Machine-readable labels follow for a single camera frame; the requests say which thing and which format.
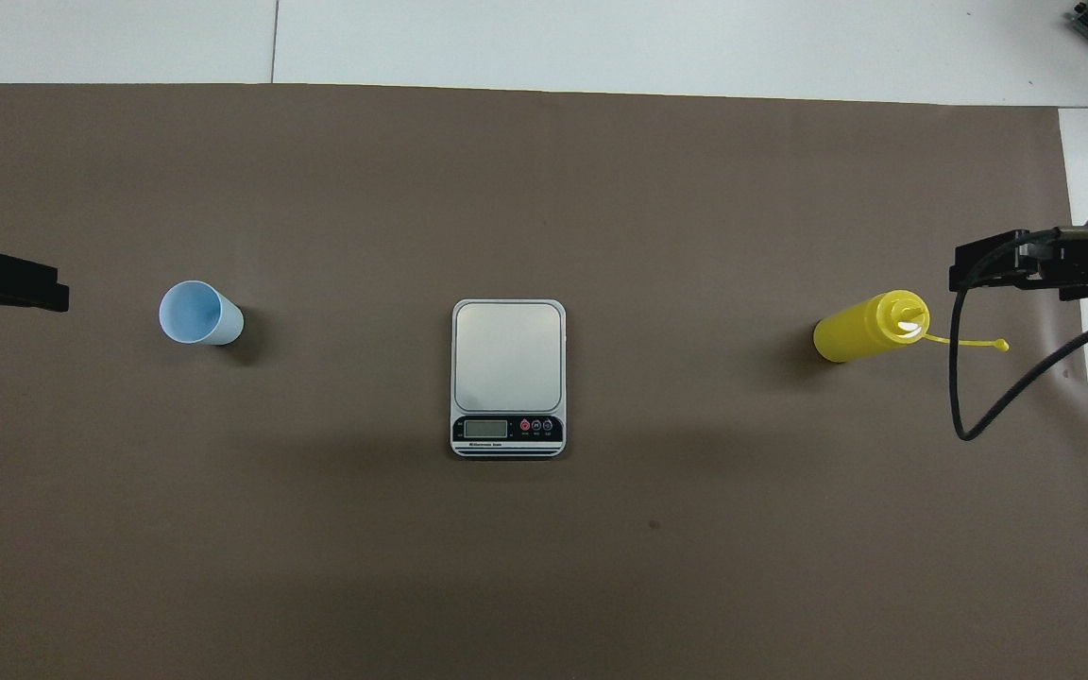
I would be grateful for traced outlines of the silver digital kitchen scale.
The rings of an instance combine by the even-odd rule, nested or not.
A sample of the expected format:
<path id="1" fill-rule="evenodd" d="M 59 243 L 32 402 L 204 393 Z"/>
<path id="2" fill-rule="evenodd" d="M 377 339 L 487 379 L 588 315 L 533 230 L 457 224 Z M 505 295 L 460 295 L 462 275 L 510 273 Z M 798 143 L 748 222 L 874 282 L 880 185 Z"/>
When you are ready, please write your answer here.
<path id="1" fill-rule="evenodd" d="M 569 446 L 567 313 L 553 298 L 462 298 L 450 316 L 450 452 L 543 460 Z"/>

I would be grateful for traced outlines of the yellow squeeze bottle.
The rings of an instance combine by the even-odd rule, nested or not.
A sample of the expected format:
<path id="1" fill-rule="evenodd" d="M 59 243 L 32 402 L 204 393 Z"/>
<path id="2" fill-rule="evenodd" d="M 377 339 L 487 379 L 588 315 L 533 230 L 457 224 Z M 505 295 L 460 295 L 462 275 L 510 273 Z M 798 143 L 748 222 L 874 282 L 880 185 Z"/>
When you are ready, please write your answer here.
<path id="1" fill-rule="evenodd" d="M 895 289 L 823 318 L 813 327 L 812 343 L 824 360 L 845 364 L 918 343 L 950 343 L 929 327 L 931 309 L 924 299 L 914 292 Z"/>

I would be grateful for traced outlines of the brown paper table mat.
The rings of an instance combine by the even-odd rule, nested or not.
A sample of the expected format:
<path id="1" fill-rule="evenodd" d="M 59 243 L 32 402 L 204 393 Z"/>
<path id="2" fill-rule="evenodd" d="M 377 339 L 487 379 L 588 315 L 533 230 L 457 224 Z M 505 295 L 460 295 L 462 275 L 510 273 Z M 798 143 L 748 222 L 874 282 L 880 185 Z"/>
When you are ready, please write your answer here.
<path id="1" fill-rule="evenodd" d="M 72 290 L 0 307 L 0 677 L 1088 680 L 1080 357 L 963 443 L 942 346 L 811 343 L 1070 219 L 1049 108 L 0 85 Z M 560 456 L 452 452 L 462 298 L 565 307 Z"/>

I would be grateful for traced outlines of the light blue plastic cup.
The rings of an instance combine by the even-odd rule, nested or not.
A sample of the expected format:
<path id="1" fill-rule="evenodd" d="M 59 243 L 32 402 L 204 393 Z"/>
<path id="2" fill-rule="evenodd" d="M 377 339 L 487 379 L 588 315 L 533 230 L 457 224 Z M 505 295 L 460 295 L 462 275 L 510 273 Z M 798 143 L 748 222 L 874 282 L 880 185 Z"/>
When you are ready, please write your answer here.
<path id="1" fill-rule="evenodd" d="M 164 335 L 182 345 L 225 346 L 245 330 L 239 307 L 200 280 L 174 284 L 162 297 L 157 319 Z"/>

